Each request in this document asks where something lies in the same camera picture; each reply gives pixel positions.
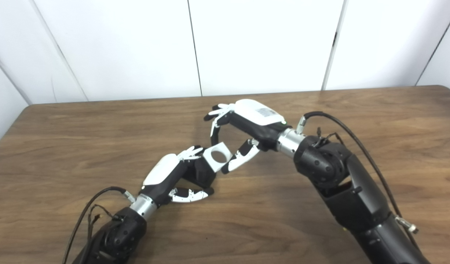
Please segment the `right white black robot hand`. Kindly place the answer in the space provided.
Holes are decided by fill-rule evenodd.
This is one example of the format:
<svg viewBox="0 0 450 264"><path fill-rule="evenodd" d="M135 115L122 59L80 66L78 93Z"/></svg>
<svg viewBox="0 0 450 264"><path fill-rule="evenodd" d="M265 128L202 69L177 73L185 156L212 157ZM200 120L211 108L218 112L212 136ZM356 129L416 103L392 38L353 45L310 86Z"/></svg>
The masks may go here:
<svg viewBox="0 0 450 264"><path fill-rule="evenodd" d="M231 104L217 104L203 120L213 121L210 134L212 146L218 144L220 128L224 125L233 125L250 136L220 169L223 174L234 171L260 151L277 151L279 136L290 128L278 112L250 99Z"/></svg>

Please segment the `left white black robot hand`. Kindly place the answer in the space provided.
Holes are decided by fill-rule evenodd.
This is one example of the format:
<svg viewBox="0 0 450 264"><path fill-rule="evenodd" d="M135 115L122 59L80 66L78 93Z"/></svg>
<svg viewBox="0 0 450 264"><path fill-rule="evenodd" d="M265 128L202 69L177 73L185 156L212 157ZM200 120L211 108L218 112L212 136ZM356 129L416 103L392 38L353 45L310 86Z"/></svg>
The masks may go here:
<svg viewBox="0 0 450 264"><path fill-rule="evenodd" d="M201 156L203 151L202 147L196 145L179 154L162 157L144 179L139 194L149 197L157 208L170 202L196 202L213 195L215 191L211 187L200 190L176 187L180 179L195 172L194 165L197 162L205 160Z"/></svg>

